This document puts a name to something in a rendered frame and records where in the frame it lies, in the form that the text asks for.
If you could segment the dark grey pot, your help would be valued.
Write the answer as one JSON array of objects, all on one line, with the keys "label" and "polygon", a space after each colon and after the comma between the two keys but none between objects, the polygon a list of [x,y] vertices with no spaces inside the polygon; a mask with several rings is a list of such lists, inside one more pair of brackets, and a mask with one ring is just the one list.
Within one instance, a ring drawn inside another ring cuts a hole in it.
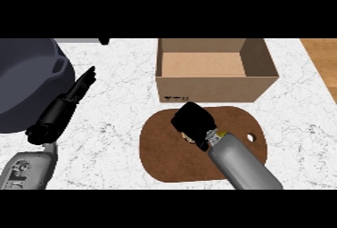
[{"label": "dark grey pot", "polygon": [[51,38],[0,38],[0,134],[25,131],[75,82]]}]

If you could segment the grey flat object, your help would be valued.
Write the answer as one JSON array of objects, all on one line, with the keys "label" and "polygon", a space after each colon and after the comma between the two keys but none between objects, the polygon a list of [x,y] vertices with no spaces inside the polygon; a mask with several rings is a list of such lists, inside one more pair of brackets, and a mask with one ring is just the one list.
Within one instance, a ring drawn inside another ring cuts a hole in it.
[{"label": "grey flat object", "polygon": [[56,43],[100,43],[97,38],[54,38]]}]

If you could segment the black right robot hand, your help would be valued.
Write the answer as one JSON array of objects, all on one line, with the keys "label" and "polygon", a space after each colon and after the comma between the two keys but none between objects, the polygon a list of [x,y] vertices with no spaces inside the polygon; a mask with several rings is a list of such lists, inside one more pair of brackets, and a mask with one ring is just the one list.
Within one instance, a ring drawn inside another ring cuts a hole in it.
[{"label": "black right robot hand", "polygon": [[209,148],[206,133],[217,128],[211,114],[193,103],[187,102],[171,118],[171,124],[178,133],[183,133],[202,151]]}]

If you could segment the brown cardboard box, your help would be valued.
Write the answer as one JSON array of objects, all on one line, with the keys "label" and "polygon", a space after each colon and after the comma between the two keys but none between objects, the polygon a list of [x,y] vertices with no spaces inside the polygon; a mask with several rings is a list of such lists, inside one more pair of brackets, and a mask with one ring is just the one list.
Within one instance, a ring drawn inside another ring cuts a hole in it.
[{"label": "brown cardboard box", "polygon": [[261,38],[161,38],[161,102],[254,102],[279,74]]}]

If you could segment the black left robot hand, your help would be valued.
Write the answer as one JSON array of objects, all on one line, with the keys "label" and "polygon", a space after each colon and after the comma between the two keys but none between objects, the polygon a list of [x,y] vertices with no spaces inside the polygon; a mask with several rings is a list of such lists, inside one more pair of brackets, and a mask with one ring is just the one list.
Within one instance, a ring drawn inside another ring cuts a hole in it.
[{"label": "black left robot hand", "polygon": [[94,67],[79,76],[75,84],[65,94],[59,94],[41,113],[35,124],[28,128],[25,135],[33,145],[53,143],[66,129],[78,102],[82,99],[90,85],[96,81]]}]

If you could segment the brown wooden cutting board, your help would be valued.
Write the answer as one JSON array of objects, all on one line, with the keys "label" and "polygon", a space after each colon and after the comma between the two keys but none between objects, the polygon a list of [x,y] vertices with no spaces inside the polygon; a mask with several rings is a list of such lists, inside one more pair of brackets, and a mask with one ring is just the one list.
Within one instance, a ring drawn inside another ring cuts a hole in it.
[{"label": "brown wooden cutting board", "polygon": [[[205,107],[220,132],[234,135],[261,163],[267,144],[257,120],[242,109]],[[221,180],[221,172],[206,153],[183,139],[171,125],[177,109],[158,111],[147,119],[138,137],[138,157],[147,174],[161,182],[180,183]]]}]

